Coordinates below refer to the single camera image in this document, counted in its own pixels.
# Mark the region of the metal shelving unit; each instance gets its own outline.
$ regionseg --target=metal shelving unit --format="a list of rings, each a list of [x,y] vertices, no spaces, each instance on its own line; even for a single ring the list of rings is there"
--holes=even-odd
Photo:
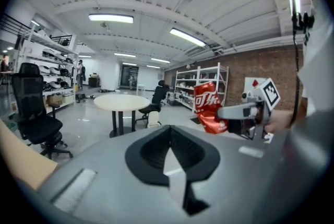
[[[42,45],[44,47],[50,48],[54,51],[56,51],[56,53],[60,53],[63,55],[67,55],[68,57],[70,57],[72,60],[74,61],[74,64],[71,63],[66,63],[66,62],[61,62],[59,60],[54,60],[51,58],[47,58],[47,57],[43,57],[40,55],[36,55],[36,54],[30,54],[27,53],[25,48],[26,46],[24,45],[25,41],[31,41],[34,43],[37,43],[39,45]],[[15,63],[15,71],[18,72],[19,71],[19,63],[23,63],[23,62],[31,62],[31,61],[40,61],[40,62],[46,62],[46,63],[52,63],[52,64],[57,64],[57,65],[62,65],[62,66],[66,66],[69,67],[68,70],[71,73],[72,67],[75,66],[77,64],[78,61],[78,55],[79,53],[70,50],[67,46],[62,46],[58,43],[56,43],[55,41],[49,40],[49,38],[46,38],[38,33],[36,33],[34,31],[34,29],[31,30],[27,30],[25,31],[20,39],[20,43],[19,43],[19,50],[18,50],[18,58],[16,60]],[[70,81],[70,77],[64,77],[64,76],[57,76],[57,75],[51,75],[51,76],[44,76],[44,80],[46,79],[54,79],[57,80],[58,78],[61,78],[64,81],[67,81],[69,83],[69,85],[72,87],[68,88],[68,89],[55,89],[52,91],[44,91],[43,92],[43,96],[50,96],[56,93],[67,93],[67,92],[72,92],[73,94],[73,102],[70,103],[63,103],[59,108],[64,107],[66,105],[75,103],[75,83],[76,83],[76,75],[77,75],[77,71],[76,69],[73,70],[73,76],[72,76],[72,80]],[[50,113],[52,111],[52,108],[47,107],[46,108],[46,112]]]
[[[216,91],[221,98],[221,104],[224,106],[226,99],[226,92],[228,89],[228,80],[229,80],[229,68],[227,66],[221,66],[220,63],[217,63],[217,66],[201,68],[200,66],[194,70],[188,70],[184,72],[176,71],[176,86],[174,90],[175,100],[177,100],[180,104],[186,106],[191,109],[192,112],[195,112],[195,103],[194,97],[189,95],[193,94],[194,86],[199,85],[204,82],[212,81],[216,84]],[[188,82],[192,84],[192,87],[185,87],[177,85],[181,82]],[[180,98],[181,90],[187,90],[187,95],[182,95],[183,100]]]

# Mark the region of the crushed soda can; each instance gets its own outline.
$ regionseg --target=crushed soda can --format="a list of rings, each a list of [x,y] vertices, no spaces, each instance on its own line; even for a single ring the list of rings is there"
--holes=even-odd
[[[223,133],[228,130],[228,120],[218,119],[216,112],[221,108],[216,86],[206,82],[194,87],[195,108],[197,117],[206,132],[211,134]]]

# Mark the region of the railing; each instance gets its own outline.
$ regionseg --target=railing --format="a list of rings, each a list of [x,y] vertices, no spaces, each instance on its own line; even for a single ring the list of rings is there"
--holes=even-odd
[[[69,46],[71,42],[72,36],[60,36],[60,37],[51,37],[52,41],[62,45],[62,46]]]
[[[22,35],[24,32],[31,30],[29,26],[22,24],[7,14],[2,14],[0,18],[0,29],[12,33],[16,36]]]

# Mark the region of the black office chair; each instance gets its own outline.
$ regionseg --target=black office chair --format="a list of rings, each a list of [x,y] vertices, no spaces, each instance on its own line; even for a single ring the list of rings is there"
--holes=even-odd
[[[52,115],[47,116],[43,102],[43,76],[36,64],[22,63],[19,73],[12,77],[12,86],[19,110],[16,115],[18,128],[23,139],[28,139],[32,144],[41,144],[41,155],[47,155],[51,159],[51,153],[69,154],[70,151],[55,148],[62,141],[59,130],[63,123],[56,119],[55,108],[57,104],[49,104],[52,107]]]
[[[169,89],[169,88],[166,88],[164,86],[165,86],[165,81],[160,80],[158,82],[158,86],[156,87],[156,89],[154,91],[153,98],[152,98],[152,103],[150,105],[148,105],[147,107],[139,110],[139,112],[143,113],[144,115],[141,118],[136,119],[136,123],[137,123],[137,121],[140,121],[140,120],[147,120],[147,122],[146,122],[146,125],[147,125],[148,114],[150,112],[160,112],[161,111],[161,100],[166,98],[166,94],[167,94],[168,89]]]
[[[164,85],[163,85],[163,88],[166,89],[166,94],[165,94],[165,97],[163,97],[162,100],[164,100],[164,99],[167,97],[167,93],[168,93],[170,87],[169,87],[169,85],[164,84]],[[166,103],[164,103],[162,100],[161,100],[161,102],[160,102],[161,105],[166,105]]]

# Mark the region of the white ceiling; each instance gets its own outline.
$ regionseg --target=white ceiling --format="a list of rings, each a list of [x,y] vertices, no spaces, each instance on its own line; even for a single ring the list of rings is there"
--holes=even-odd
[[[291,33],[288,0],[27,1],[43,16],[76,33],[98,53],[133,53],[137,56],[135,60],[122,60],[143,65],[154,64],[151,57],[171,61],[159,63],[164,68],[210,56],[205,52],[210,51],[209,47],[202,49],[169,34],[173,27],[209,46],[236,46],[236,49],[239,45]],[[302,10],[308,10],[310,1],[302,0],[302,4]],[[101,22],[90,21],[90,13],[132,15],[134,23],[107,22],[108,31],[100,26]]]

